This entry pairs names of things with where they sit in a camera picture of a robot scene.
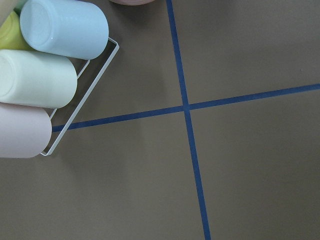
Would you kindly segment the light pink cup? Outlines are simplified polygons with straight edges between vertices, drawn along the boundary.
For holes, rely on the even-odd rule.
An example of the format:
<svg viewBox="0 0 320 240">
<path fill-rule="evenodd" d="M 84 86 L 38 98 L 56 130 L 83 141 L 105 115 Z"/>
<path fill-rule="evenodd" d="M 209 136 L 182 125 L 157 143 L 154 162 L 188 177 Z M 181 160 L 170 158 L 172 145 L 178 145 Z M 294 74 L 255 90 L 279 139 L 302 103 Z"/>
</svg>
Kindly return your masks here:
<svg viewBox="0 0 320 240">
<path fill-rule="evenodd" d="M 40 107 L 0 104 L 0 157 L 33 158 L 48 145 L 52 123 Z"/>
</svg>

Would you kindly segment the light green cup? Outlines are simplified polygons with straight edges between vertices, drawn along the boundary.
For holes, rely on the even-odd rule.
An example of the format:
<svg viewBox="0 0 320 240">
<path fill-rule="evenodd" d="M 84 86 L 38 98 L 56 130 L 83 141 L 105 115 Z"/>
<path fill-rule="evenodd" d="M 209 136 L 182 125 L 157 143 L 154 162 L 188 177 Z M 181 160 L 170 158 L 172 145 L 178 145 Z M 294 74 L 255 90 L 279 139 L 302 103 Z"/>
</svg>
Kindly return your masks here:
<svg viewBox="0 0 320 240">
<path fill-rule="evenodd" d="M 2 103 L 62 108 L 73 99 L 77 84 L 74 65 L 65 56 L 27 50 L 0 51 Z"/>
</svg>

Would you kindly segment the pink bowl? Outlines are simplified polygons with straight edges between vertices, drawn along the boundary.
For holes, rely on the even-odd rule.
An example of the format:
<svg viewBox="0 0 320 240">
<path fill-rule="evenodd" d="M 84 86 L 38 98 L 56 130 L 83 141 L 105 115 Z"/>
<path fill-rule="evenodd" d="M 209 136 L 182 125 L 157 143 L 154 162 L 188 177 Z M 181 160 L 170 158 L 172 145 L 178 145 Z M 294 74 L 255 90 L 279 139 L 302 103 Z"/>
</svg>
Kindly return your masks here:
<svg viewBox="0 0 320 240">
<path fill-rule="evenodd" d="M 154 0 L 110 0 L 110 2 L 124 6 L 141 6 L 154 2 Z"/>
</svg>

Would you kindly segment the light blue cup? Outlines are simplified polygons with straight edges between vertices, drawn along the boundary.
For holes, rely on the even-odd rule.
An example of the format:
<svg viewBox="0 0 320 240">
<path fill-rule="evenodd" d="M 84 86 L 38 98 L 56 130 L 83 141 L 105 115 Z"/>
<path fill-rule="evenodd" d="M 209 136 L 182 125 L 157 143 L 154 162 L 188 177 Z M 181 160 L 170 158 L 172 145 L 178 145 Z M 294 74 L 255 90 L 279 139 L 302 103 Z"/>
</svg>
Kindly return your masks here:
<svg viewBox="0 0 320 240">
<path fill-rule="evenodd" d="M 79 0 L 28 0 L 21 10 L 20 29 L 37 51 L 83 60 L 101 55 L 109 39 L 103 11 Z"/>
</svg>

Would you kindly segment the yellow-green cup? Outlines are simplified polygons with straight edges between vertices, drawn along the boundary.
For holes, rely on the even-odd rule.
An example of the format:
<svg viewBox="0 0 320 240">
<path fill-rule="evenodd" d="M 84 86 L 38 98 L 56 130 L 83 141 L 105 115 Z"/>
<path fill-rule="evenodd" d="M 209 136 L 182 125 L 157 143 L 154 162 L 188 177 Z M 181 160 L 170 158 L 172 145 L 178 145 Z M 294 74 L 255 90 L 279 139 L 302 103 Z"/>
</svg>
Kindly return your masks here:
<svg viewBox="0 0 320 240">
<path fill-rule="evenodd" d="M 27 44 L 22 35 L 20 18 L 15 11 L 10 13 L 0 27 L 0 49 L 33 50 L 33 48 Z"/>
</svg>

